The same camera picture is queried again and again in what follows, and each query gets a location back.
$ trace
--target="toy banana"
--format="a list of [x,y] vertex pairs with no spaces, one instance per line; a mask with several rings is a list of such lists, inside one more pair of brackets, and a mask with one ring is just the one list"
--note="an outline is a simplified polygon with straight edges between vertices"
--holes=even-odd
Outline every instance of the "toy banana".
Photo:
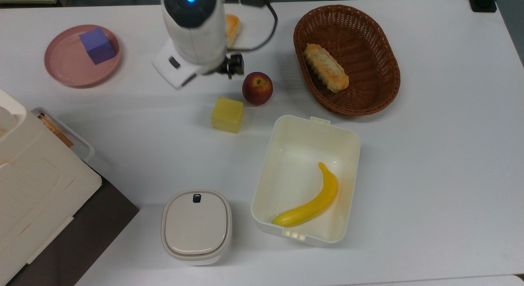
[[318,166],[322,171],[322,178],[324,180],[322,191],[306,204],[281,213],[275,217],[271,222],[272,224],[287,228],[294,227],[317,217],[330,207],[339,191],[339,184],[337,183],[335,174],[332,174],[324,163],[320,162]]

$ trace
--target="black cable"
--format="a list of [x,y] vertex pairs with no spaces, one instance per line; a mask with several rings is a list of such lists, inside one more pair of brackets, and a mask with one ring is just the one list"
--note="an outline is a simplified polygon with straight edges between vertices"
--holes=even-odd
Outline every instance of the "black cable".
[[269,11],[271,11],[271,14],[273,14],[273,18],[275,19],[275,22],[273,23],[273,30],[271,31],[271,34],[269,35],[269,37],[264,40],[264,42],[260,43],[259,45],[255,46],[255,47],[251,47],[251,48],[228,48],[228,51],[229,52],[232,52],[232,51],[236,51],[236,52],[248,52],[248,51],[255,51],[257,49],[259,49],[260,47],[266,45],[266,43],[269,42],[269,40],[271,40],[271,38],[273,38],[273,35],[275,34],[275,31],[277,30],[277,24],[278,24],[278,17],[277,17],[277,13],[275,12],[275,10],[273,9],[273,7],[271,6],[271,4],[267,1],[267,0],[262,0],[267,8],[269,9]]

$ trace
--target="purple cube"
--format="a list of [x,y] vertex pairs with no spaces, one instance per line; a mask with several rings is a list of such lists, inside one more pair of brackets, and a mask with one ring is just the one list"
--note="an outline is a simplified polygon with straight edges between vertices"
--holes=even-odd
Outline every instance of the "purple cube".
[[115,50],[100,27],[80,34],[80,40],[95,65],[116,56]]

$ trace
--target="brown wicker basket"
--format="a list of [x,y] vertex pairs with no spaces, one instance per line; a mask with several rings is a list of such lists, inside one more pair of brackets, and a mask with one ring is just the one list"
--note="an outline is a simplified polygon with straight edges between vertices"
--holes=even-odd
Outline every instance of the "brown wicker basket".
[[[309,90],[331,112],[364,116],[387,107],[398,93],[400,70],[382,28],[367,14],[345,5],[311,10],[296,24],[296,56]],[[331,54],[350,77],[345,90],[333,93],[307,65],[308,43]]]

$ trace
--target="white lidded container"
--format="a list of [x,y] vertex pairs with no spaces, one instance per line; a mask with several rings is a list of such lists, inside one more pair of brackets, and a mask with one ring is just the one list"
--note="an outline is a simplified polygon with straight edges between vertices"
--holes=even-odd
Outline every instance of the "white lidded container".
[[[322,247],[346,234],[361,142],[356,133],[333,127],[328,120],[282,116],[273,135],[258,180],[251,214],[264,232]],[[280,213],[312,200],[322,189],[325,163],[337,177],[333,204],[317,217],[295,227],[271,223]]]
[[162,216],[162,244],[172,257],[193,266],[217,262],[229,247],[231,207],[211,190],[183,191],[166,204]]
[[0,89],[0,285],[73,220],[102,178]]

